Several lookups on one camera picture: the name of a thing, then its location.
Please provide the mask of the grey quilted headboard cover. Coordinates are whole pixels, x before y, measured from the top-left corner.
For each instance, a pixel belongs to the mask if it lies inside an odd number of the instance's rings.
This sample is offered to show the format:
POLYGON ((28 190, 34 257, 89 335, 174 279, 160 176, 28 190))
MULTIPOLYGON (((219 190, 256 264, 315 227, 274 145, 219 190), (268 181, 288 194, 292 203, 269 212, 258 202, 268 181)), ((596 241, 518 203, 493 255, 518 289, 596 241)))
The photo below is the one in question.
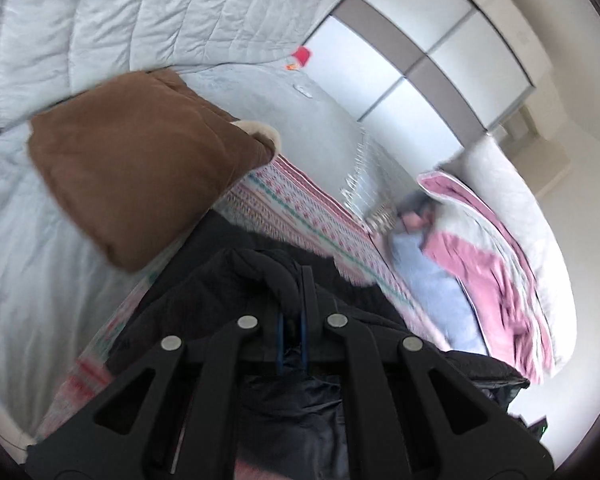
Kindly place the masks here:
POLYGON ((263 63, 323 0, 0 0, 0 130, 136 70, 263 63))

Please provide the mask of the grey bed sheet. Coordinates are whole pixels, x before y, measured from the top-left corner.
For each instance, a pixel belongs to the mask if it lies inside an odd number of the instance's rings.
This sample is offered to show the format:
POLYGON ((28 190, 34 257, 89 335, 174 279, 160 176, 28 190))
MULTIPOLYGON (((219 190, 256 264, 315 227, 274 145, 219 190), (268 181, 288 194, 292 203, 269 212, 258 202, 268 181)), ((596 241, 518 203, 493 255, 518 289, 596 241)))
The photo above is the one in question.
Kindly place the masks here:
MULTIPOLYGON (((276 128, 279 157, 340 203, 362 132, 306 74, 230 64, 183 70, 182 78, 230 114, 276 128)), ((131 274, 110 266, 50 196, 30 161, 29 136, 23 124, 0 133, 0 407, 35 434, 76 359, 166 256, 131 274)))

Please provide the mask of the red small object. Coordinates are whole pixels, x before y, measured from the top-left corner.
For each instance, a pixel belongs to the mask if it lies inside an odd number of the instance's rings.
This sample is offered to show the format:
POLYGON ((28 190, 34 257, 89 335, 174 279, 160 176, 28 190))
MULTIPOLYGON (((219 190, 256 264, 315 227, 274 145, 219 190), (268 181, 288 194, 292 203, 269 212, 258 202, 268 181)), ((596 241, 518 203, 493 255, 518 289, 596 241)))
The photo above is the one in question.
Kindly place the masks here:
POLYGON ((308 64, 309 59, 311 58, 312 52, 306 46, 300 46, 291 57, 294 59, 294 64, 303 67, 308 64))

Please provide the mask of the christmas patterned knit blanket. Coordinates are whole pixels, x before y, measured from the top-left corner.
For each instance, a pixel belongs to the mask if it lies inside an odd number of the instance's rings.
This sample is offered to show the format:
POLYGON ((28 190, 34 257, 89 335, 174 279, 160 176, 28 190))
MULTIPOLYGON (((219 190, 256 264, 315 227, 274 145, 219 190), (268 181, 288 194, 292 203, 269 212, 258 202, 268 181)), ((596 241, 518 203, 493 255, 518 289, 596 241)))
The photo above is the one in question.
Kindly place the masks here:
MULTIPOLYGON (((448 338, 385 263, 370 231, 285 157, 253 171, 229 190, 215 209, 245 230, 333 258, 342 276, 352 283, 377 284, 410 330, 442 349, 449 348, 448 338)), ((31 478, 83 476, 76 467, 52 462, 63 450, 76 448, 64 440, 60 428, 110 384, 105 368, 108 352, 157 275, 149 272, 119 302, 76 359, 38 426, 38 440, 28 448, 23 469, 31 478)))

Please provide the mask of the brown folded blanket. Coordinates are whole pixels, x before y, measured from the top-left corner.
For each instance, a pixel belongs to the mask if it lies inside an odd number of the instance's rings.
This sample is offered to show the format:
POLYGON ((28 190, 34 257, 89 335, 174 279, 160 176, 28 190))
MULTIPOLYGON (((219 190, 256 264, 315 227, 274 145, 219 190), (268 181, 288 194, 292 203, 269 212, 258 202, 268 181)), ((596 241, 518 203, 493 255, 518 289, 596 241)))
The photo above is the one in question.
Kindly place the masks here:
POLYGON ((133 72, 32 117, 29 153, 55 200, 117 268, 136 272, 282 150, 173 70, 133 72))

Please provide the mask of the light blue fleece blanket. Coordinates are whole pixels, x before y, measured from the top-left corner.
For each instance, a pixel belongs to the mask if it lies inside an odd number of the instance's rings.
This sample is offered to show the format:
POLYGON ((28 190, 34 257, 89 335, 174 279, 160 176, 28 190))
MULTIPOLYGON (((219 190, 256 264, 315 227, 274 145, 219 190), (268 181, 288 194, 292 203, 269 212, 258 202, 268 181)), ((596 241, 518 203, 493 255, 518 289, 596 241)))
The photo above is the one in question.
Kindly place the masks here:
POLYGON ((460 282, 420 250, 424 235, 399 230, 389 236, 393 270, 454 350, 487 356, 474 305, 460 282))

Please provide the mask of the white grey sliding wardrobe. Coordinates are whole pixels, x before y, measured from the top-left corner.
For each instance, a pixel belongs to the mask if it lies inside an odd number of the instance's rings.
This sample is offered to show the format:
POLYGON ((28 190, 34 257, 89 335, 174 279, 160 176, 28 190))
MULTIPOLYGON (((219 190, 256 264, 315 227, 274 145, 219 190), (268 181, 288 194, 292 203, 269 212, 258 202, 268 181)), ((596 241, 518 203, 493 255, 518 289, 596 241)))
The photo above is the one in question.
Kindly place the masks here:
POLYGON ((533 91, 486 12, 507 0, 327 0, 304 70, 412 174, 497 127, 533 91))

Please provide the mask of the small white item on bed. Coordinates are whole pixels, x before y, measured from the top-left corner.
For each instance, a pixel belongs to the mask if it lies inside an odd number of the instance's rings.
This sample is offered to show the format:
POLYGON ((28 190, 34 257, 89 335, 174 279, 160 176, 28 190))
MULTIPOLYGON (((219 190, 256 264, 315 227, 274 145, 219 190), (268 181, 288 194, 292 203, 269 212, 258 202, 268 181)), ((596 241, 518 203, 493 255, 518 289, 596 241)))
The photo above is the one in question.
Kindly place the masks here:
POLYGON ((312 93, 306 88, 300 86, 300 84, 294 84, 294 90, 298 91, 302 96, 305 96, 307 99, 313 99, 312 93))

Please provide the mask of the pink velvet blanket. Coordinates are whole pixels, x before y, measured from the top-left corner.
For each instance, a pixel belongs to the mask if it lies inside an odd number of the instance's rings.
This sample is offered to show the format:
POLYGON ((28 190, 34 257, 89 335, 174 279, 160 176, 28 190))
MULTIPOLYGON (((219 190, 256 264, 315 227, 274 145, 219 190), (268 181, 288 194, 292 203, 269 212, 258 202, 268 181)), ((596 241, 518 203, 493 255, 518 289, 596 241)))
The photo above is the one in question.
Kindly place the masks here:
POLYGON ((486 348, 530 382, 554 367, 550 329, 528 259, 495 212, 467 185, 434 170, 417 178, 434 201, 422 252, 464 287, 486 348))

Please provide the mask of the black quilted puffer jacket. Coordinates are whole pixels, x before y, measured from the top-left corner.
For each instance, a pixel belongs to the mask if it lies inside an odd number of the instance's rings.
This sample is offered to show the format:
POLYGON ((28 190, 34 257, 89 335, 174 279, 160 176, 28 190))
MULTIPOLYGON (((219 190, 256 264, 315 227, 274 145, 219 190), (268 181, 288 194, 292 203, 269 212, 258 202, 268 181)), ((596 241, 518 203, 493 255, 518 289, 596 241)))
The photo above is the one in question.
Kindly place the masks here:
POLYGON ((210 212, 107 361, 117 479, 535 479, 552 463, 506 412, 524 378, 409 332, 377 287, 210 212))

